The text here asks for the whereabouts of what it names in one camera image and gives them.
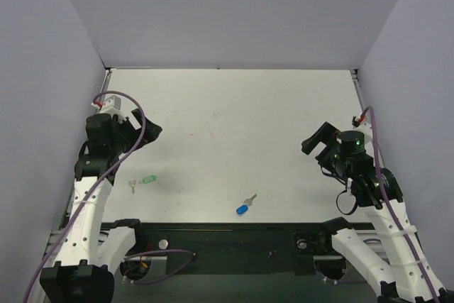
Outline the silver key with blue tag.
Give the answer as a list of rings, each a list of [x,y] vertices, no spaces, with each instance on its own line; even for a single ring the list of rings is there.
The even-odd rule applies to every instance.
[[[243,203],[244,203],[246,206],[251,206],[251,205],[253,204],[253,200],[256,198],[256,196],[257,196],[257,195],[254,194],[252,197],[245,199]]]

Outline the blue key tag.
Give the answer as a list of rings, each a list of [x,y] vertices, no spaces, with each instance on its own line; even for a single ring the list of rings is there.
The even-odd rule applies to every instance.
[[[243,204],[243,205],[241,205],[240,207],[238,207],[238,208],[236,209],[236,213],[237,213],[237,215],[241,216],[241,215],[243,215],[247,210],[248,210],[248,205]]]

